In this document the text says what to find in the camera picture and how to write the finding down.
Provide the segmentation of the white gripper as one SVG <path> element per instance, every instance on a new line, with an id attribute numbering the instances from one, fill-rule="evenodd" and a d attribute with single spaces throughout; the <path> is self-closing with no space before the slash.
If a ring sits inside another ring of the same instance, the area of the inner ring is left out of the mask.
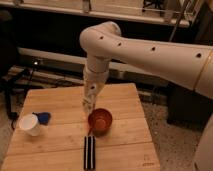
<path id="1" fill-rule="evenodd" d="M 88 68 L 83 70 L 84 79 L 84 97 L 82 101 L 83 111 L 85 114 L 93 112 L 96 106 L 96 98 L 103 89 L 109 72 L 95 73 Z"/>

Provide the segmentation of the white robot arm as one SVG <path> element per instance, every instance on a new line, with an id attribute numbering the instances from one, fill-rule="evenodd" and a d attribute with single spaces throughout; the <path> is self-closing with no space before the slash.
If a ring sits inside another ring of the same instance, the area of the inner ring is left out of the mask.
<path id="1" fill-rule="evenodd" d="M 116 59 L 176 83 L 213 101 L 213 46 L 125 38 L 114 22 L 84 29 L 79 36 L 87 59 L 83 110 L 89 114 Z"/>

